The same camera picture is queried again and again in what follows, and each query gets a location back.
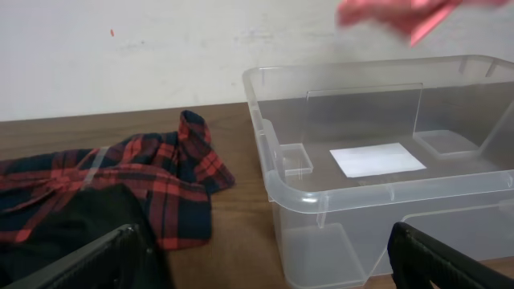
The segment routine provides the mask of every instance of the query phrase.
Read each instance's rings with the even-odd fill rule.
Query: clear plastic container
[[[407,222],[477,260],[514,256],[514,64],[484,56],[243,75],[293,288],[390,273]],[[424,169],[347,177],[334,149],[400,144]]]

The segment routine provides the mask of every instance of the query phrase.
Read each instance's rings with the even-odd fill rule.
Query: wooden table
[[[136,133],[177,130],[183,108],[0,123],[0,159],[112,145]],[[191,108],[203,116],[214,149],[235,175],[233,189],[212,197],[213,238],[206,246],[170,252],[177,289],[286,289],[247,104]],[[514,276],[514,262],[487,263]],[[395,288],[389,276],[366,288]]]

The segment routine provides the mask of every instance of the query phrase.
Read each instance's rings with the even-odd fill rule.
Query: white wall
[[[241,74],[257,66],[514,61],[514,5],[460,8],[411,49],[372,25],[334,35],[338,2],[1,0],[0,120],[245,101]]]

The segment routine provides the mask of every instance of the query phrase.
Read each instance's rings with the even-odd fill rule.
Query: white paper
[[[367,177],[426,169],[401,144],[380,144],[330,151],[346,177]]]

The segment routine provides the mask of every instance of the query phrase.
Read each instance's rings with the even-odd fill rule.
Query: red plaid shirt
[[[234,182],[210,147],[205,121],[184,111],[178,132],[0,161],[0,242],[24,241],[86,186],[121,183],[139,200],[161,248],[202,245],[211,235],[210,195]]]

